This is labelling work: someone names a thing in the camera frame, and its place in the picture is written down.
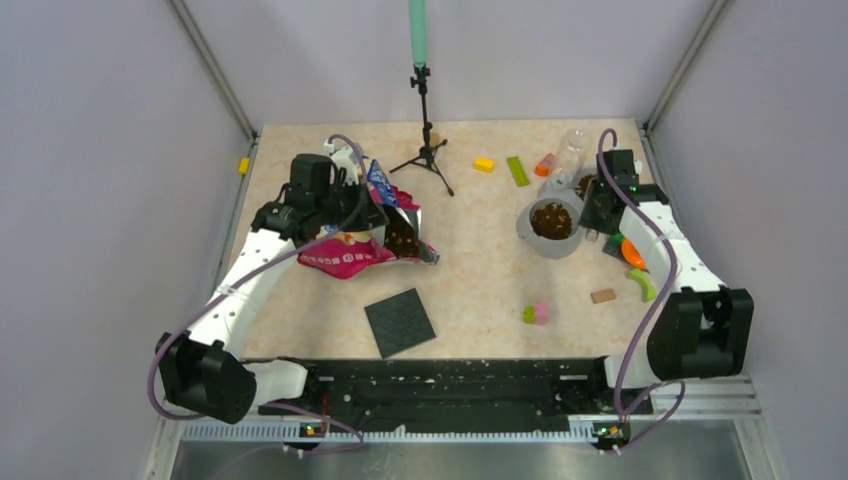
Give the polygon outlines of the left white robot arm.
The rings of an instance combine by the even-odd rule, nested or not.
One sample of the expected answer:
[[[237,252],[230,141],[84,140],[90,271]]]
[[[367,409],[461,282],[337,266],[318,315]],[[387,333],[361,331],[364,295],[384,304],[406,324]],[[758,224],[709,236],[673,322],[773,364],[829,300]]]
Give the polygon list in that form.
[[[340,231],[387,223],[367,185],[361,148],[325,143],[326,154],[298,154],[277,197],[254,215],[242,250],[201,310],[157,343],[148,380],[160,380],[164,398],[148,393],[154,409],[175,420],[203,416],[227,424],[283,400],[297,413],[319,404],[320,386],[291,360],[246,365],[242,351],[271,291],[305,251]]]

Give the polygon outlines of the colourful pet food bag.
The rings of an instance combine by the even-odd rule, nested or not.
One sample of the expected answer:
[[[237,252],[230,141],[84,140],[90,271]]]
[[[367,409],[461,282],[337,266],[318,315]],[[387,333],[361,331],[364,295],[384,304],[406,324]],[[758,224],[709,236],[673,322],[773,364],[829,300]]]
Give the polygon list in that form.
[[[388,223],[362,232],[341,231],[302,253],[298,262],[336,279],[348,279],[373,265],[435,265],[440,254],[421,237],[422,212],[407,192],[392,184],[380,163],[367,159],[369,193]]]

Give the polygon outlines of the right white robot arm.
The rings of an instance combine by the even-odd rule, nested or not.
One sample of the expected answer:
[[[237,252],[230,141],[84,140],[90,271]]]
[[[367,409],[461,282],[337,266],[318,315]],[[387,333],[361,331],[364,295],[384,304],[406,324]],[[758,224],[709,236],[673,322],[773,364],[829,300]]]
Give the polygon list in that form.
[[[657,289],[635,348],[604,361],[605,373],[586,385],[589,404],[612,412],[627,389],[681,379],[731,377],[741,373],[754,301],[730,288],[695,252],[674,218],[668,197],[642,184],[630,150],[604,152],[597,164],[581,225],[630,241]]]

